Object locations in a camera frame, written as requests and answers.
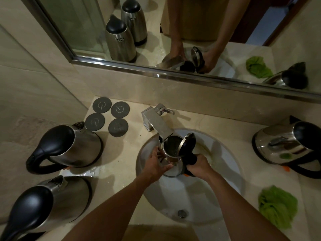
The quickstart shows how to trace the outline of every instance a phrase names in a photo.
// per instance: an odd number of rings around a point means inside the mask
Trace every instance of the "mirror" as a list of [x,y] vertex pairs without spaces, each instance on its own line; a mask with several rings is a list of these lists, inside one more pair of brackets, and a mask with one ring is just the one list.
[[320,93],[320,0],[37,0],[77,56]]

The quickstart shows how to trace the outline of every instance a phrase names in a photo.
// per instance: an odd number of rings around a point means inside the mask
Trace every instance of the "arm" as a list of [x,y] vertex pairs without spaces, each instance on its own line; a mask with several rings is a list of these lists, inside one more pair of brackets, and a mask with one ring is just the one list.
[[187,165],[187,169],[211,186],[219,201],[232,241],[289,241],[281,231],[239,195],[220,174],[215,172],[203,155],[198,155],[196,164]]
[[171,57],[182,56],[186,59],[181,35],[179,33],[180,10],[182,0],[167,0],[168,15],[170,18],[170,34],[171,34]]
[[251,0],[229,0],[215,45],[211,50],[203,54],[205,65],[201,69],[201,72],[208,73],[215,68],[217,60],[231,39],[250,1]]
[[153,149],[142,174],[86,215],[63,241],[121,241],[145,189],[172,167],[172,165],[159,166],[157,149],[157,147]]

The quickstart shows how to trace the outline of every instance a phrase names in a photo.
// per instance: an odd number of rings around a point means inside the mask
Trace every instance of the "mirror frame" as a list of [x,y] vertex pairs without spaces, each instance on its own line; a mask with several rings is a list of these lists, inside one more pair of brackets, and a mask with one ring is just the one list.
[[147,67],[123,62],[107,61],[101,58],[77,56],[70,48],[70,46],[66,43],[63,36],[61,35],[57,27],[55,27],[53,21],[50,20],[50,17],[46,14],[46,11],[42,8],[38,0],[21,1],[25,4],[31,14],[35,17],[38,23],[42,26],[48,36],[52,39],[61,53],[71,64],[102,68],[118,72],[126,72],[151,78],[181,81],[196,85],[321,104],[321,94],[315,92],[308,92],[285,87],[275,87],[273,85],[263,85],[260,83],[216,77],[206,74],[193,74],[189,72],[180,72],[169,69],[158,69],[151,66]]

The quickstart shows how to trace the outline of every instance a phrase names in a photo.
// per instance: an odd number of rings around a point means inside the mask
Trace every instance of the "hand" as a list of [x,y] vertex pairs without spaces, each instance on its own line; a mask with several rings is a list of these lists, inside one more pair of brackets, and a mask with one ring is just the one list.
[[221,54],[222,54],[221,50],[217,48],[213,48],[208,52],[204,52],[203,59],[205,61],[205,64],[204,64],[204,67],[200,70],[200,72],[203,72],[203,73],[211,72],[215,68]]
[[208,182],[211,174],[216,173],[208,163],[207,158],[202,154],[197,154],[197,162],[194,165],[187,165],[186,167],[195,177],[206,182]]
[[158,163],[157,151],[158,146],[155,146],[142,171],[142,175],[148,179],[149,184],[159,180],[166,171],[173,167],[172,164],[161,167]]
[[180,55],[184,60],[187,60],[187,58],[185,56],[182,40],[181,39],[172,39],[171,40],[170,57],[173,58],[178,55]]

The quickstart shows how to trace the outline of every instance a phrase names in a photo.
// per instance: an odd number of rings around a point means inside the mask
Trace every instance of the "orange object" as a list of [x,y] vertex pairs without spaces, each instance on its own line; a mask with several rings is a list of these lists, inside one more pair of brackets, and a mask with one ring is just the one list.
[[290,168],[288,166],[282,166],[283,169],[286,171],[286,172],[289,172],[290,171]]

